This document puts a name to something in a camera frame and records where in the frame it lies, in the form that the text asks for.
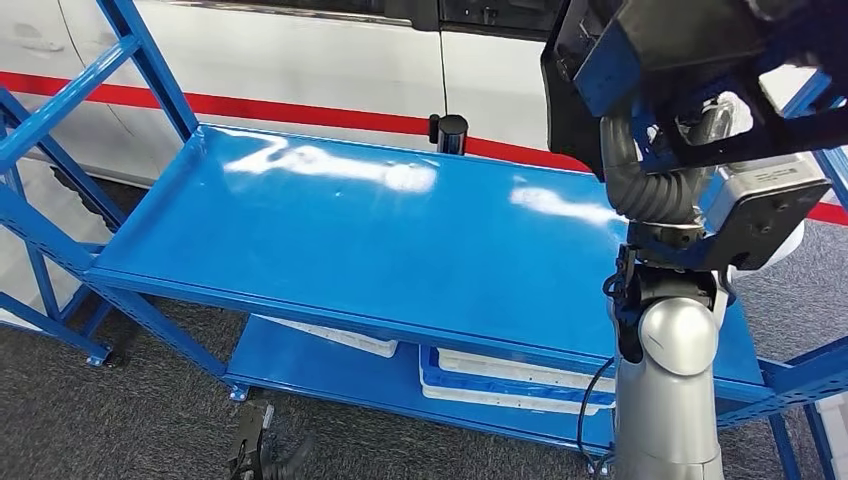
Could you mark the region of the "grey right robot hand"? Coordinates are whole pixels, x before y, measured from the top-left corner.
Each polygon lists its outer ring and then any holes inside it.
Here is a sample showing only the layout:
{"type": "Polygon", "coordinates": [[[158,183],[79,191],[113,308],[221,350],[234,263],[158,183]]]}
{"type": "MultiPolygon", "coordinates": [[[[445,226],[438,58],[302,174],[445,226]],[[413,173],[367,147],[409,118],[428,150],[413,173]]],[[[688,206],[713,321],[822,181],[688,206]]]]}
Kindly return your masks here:
{"type": "Polygon", "coordinates": [[[649,115],[633,116],[625,106],[600,121],[601,155],[607,190],[622,192],[636,181],[656,183],[668,175],[686,177],[690,185],[700,181],[701,167],[686,166],[684,155],[675,153],[674,143],[683,147],[711,146],[732,136],[736,104],[725,95],[713,98],[663,127],[649,115]]]}

